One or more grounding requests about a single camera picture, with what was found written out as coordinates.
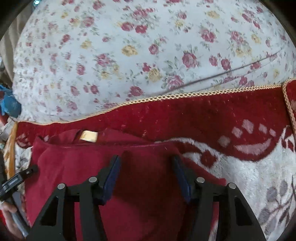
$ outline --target silver rivet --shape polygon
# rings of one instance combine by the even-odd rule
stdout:
[[[199,183],[204,183],[205,182],[205,179],[203,177],[198,177],[196,179]]]
[[[98,179],[96,177],[90,177],[89,182],[90,183],[95,183]]]
[[[234,183],[229,183],[229,185],[228,185],[231,189],[236,189],[236,185],[234,184]]]
[[[60,183],[59,185],[57,185],[57,189],[63,189],[65,188],[65,184],[64,183]]]

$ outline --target blue object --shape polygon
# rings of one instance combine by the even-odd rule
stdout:
[[[21,112],[21,104],[13,96],[12,90],[0,85],[0,91],[4,92],[4,98],[0,100],[1,115],[7,113],[9,116],[17,118]]]

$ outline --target gray leaf pattern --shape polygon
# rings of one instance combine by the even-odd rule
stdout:
[[[270,216],[270,211],[265,207],[259,214],[258,222],[260,225],[265,224]]]
[[[270,187],[266,193],[266,199],[268,202],[275,202],[277,200],[277,189],[275,187]]]
[[[276,228],[276,216],[274,216],[269,223],[266,225],[264,233],[268,236],[270,235]]]
[[[279,187],[279,194],[283,197],[288,190],[288,183],[285,180],[282,180],[281,185]]]

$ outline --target folded red garment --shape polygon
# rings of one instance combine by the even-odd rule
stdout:
[[[59,183],[68,186],[84,182],[107,166],[112,156],[122,158],[113,196],[100,206],[109,241],[176,240],[183,223],[184,202],[170,157],[180,155],[172,142],[151,143],[111,129],[99,133],[97,143],[79,140],[79,130],[36,138],[31,165],[39,174],[26,181],[27,216],[35,221],[46,200]],[[191,160],[183,159],[198,176],[224,185]],[[214,217],[218,207],[214,207]],[[77,240],[81,241],[79,205],[75,204]]]

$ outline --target screw head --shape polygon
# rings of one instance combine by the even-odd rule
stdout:
[[[204,183],[205,182],[205,179],[203,177],[198,177],[196,180],[199,183]]]
[[[59,185],[57,185],[57,189],[64,189],[65,186],[66,185],[64,183],[60,183]]]
[[[98,179],[96,177],[90,177],[89,182],[90,183],[95,183]]]
[[[236,189],[236,185],[234,183],[229,183],[228,186],[231,188],[231,189]]]

